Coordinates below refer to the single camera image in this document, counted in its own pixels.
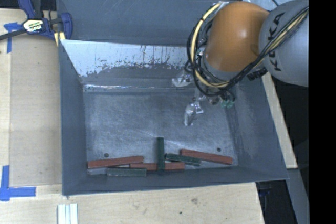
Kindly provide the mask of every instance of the wooden table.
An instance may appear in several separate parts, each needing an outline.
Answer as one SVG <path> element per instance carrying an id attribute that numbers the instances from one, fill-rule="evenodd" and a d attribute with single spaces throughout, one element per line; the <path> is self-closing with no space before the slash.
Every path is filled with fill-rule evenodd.
<path id="1" fill-rule="evenodd" d="M 0 9 L 0 35 L 7 32 L 5 23 L 25 19 L 20 9 Z M 10 165 L 10 186 L 37 188 L 36 197 L 0 201 L 0 223 L 57 223 L 57 205 L 72 203 L 78 204 L 80 224 L 264 223 L 255 183 L 63 196 L 57 46 L 23 34 L 6 51 L 2 40 L 0 168 Z M 271 76 L 263 82 L 286 167 L 297 168 Z"/>

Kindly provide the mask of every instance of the bin floor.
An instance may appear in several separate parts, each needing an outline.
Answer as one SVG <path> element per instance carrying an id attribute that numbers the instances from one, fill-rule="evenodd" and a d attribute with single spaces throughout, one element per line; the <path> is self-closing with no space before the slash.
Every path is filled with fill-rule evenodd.
<path id="1" fill-rule="evenodd" d="M 184 111 L 193 92 L 97 93 L 85 92 L 87 160 L 141 155 L 156 162 L 156 138 L 165 140 L 165 152 L 182 148 L 231 156 L 238 165 L 225 110 L 207 101 L 192 126 L 184 125 Z M 202 162 L 200 167 L 223 167 Z"/>

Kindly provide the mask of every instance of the yellow cable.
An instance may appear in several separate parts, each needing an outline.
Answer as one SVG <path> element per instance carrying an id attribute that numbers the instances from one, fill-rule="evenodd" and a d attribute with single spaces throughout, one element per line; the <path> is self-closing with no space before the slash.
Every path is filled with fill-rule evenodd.
<path id="1" fill-rule="evenodd" d="M 217 3 L 215 4 L 214 6 L 212 6 L 205 14 L 204 16 L 198 21 L 198 24 L 196 25 L 195 27 L 195 31 L 194 31 L 194 35 L 193 35 L 193 38 L 192 38 L 192 41 L 191 41 L 191 44 L 190 44 L 190 58 L 191 58 L 191 63 L 193 64 L 194 63 L 194 56 L 195 56 L 195 46 L 196 46 L 196 38 L 197 38 L 197 35 L 198 35 L 198 32 L 203 24 L 203 22 L 205 21 L 205 19 L 215 10 L 217 9 L 219 6 L 221 5 L 221 3 Z M 304 13 L 302 13 L 296 20 L 294 20 L 286 29 L 284 29 L 282 31 L 282 33 L 276 37 L 274 40 L 272 40 L 271 44 L 269 45 L 267 51 L 266 51 L 266 54 L 273 50 L 273 49 L 276 49 L 279 44 L 283 41 L 283 39 L 285 38 L 286 34 L 291 31 L 291 29 L 295 26 L 297 26 L 300 22 L 302 22 L 302 20 L 306 17 L 307 13 L 308 13 L 308 10 L 305 11 Z M 260 61 L 258 61 L 254 66 L 253 68 L 255 68 L 256 66 L 258 66 L 261 62 L 263 61 L 263 59 L 261 59 Z M 230 81 L 224 81 L 224 82 L 221 82 L 221 83 L 210 83 L 208 82 L 206 79 L 204 79 L 201 74 L 195 70 L 195 74 L 197 76 L 197 78 L 199 79 L 199 81 L 201 83 L 203 83 L 204 85 L 206 86 L 209 86 L 209 87 L 214 87 L 214 88 L 222 88 L 222 87 L 225 87 L 226 85 L 229 84 Z"/>

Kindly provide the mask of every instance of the blue tape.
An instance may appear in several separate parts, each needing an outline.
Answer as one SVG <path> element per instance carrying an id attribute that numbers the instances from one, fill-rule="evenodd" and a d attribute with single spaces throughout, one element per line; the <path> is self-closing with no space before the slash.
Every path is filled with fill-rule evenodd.
<path id="1" fill-rule="evenodd" d="M 9 24 L 4 24 L 4 27 L 6 30 L 10 33 L 13 30 L 21 30 L 23 29 L 23 26 L 18 23 L 9 23 Z M 12 38 L 9 37 L 7 41 L 7 53 L 10 53 L 12 51 Z"/>
<path id="2" fill-rule="evenodd" d="M 35 197 L 36 187 L 9 188 L 9 165 L 2 167 L 0 201 L 9 201 L 14 197 Z"/>

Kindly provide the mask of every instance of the gray bin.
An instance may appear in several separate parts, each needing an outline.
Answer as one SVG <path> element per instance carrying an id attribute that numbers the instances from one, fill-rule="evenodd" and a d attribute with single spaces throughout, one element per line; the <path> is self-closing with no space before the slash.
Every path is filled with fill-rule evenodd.
<path id="1" fill-rule="evenodd" d="M 261 79 L 233 88 L 235 105 L 202 103 L 204 114 L 184 126 L 194 86 L 171 79 L 187 60 L 190 32 L 218 0 L 57 0 L 73 19 L 59 45 L 63 194 L 197 187 L 287 179 Z M 89 175 L 87 161 L 188 148 L 233 157 L 232 165 L 202 162 L 183 172 L 144 178 Z"/>

